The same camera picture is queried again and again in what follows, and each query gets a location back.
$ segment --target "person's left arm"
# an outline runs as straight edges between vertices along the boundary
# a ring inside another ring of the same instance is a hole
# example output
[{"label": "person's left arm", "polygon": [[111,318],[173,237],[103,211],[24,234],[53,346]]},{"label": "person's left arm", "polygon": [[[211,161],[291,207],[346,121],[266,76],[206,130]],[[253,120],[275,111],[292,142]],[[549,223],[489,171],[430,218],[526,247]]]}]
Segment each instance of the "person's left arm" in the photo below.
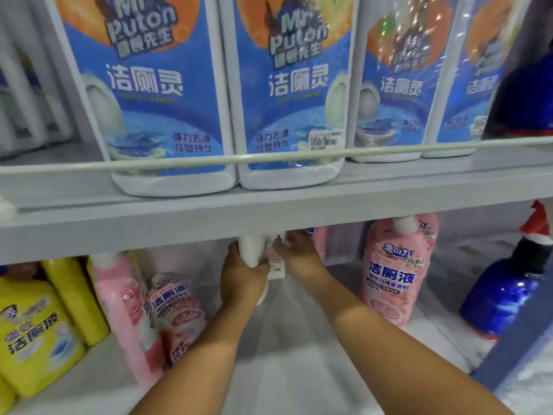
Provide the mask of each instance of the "person's left arm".
[{"label": "person's left arm", "polygon": [[269,265],[247,266],[232,243],[221,273],[222,307],[130,415],[218,415],[238,341],[265,288]]}]

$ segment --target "person's left hand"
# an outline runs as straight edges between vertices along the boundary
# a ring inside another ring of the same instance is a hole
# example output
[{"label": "person's left hand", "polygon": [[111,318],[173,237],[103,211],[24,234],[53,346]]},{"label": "person's left hand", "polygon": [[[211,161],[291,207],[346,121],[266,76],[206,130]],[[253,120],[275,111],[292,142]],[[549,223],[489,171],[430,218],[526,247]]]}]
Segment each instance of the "person's left hand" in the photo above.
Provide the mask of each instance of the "person's left hand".
[{"label": "person's left hand", "polygon": [[221,271],[221,299],[223,306],[238,306],[253,312],[261,298],[269,263],[262,261],[255,268],[250,268],[238,252],[238,243],[232,242]]}]

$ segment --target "hand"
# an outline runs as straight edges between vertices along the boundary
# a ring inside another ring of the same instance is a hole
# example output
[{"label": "hand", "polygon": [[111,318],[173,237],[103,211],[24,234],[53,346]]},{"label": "hand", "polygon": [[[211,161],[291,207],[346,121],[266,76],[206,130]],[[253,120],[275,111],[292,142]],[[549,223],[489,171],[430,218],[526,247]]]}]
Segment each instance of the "hand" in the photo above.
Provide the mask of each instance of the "hand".
[{"label": "hand", "polygon": [[274,242],[273,249],[284,259],[287,270],[304,286],[310,279],[327,273],[313,241],[305,234],[290,231],[287,240],[289,246],[282,242]]},{"label": "hand", "polygon": [[252,313],[265,290],[268,274],[267,261],[250,268],[240,257],[238,243],[232,242],[221,271],[223,305],[244,307]]}]

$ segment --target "person's right hand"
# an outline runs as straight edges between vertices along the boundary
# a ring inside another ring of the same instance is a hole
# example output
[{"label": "person's right hand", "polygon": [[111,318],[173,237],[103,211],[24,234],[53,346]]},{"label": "person's right hand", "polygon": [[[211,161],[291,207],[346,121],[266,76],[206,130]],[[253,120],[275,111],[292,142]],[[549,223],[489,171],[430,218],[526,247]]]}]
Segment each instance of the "person's right hand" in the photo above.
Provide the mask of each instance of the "person's right hand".
[{"label": "person's right hand", "polygon": [[274,242],[273,249],[284,259],[287,270],[302,284],[312,278],[326,274],[326,268],[321,262],[313,241],[300,231],[290,231],[287,234],[290,244]]}]

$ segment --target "orange fruit image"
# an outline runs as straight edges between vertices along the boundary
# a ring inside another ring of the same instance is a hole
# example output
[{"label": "orange fruit image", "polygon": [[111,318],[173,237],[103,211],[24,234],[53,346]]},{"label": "orange fruit image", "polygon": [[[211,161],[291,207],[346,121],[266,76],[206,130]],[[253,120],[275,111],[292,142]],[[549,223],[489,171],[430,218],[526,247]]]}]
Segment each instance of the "orange fruit image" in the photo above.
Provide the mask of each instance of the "orange fruit image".
[{"label": "orange fruit image", "polygon": [[[188,41],[200,12],[200,0],[165,0],[175,7],[179,21],[173,26],[171,45],[158,48],[159,51],[172,48]],[[110,45],[106,31],[106,15],[110,12],[107,0],[56,0],[61,20],[69,23],[95,41]]]},{"label": "orange fruit image", "polygon": [[367,50],[389,66],[405,34],[419,29],[427,35],[430,50],[426,63],[419,68],[433,64],[446,46],[453,22],[448,0],[410,0],[402,10],[384,16],[370,29]]},{"label": "orange fruit image", "polygon": [[[310,0],[314,3],[328,25],[328,39],[322,44],[323,48],[330,46],[347,34],[352,28],[353,0]],[[240,18],[246,32],[259,48],[268,49],[269,29],[266,23],[267,15],[280,12],[284,0],[236,0],[240,11]]]},{"label": "orange fruit image", "polygon": [[516,0],[489,0],[474,16],[465,49],[473,62],[478,61],[488,43],[500,36],[509,22]]}]

